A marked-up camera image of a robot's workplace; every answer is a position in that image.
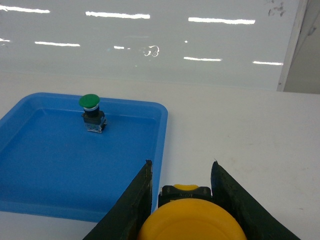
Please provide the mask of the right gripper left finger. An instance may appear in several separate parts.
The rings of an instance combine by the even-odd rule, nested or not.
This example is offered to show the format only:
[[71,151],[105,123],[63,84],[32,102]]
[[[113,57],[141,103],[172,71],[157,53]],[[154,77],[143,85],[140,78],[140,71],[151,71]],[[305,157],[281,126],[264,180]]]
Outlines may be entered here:
[[85,240],[135,240],[152,211],[152,161],[147,160]]

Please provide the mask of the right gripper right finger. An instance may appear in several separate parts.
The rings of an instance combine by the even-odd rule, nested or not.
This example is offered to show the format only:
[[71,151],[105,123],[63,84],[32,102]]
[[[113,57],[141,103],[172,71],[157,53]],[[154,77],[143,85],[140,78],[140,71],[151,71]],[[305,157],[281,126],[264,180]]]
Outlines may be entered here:
[[217,161],[211,168],[213,202],[231,214],[248,240],[298,240]]

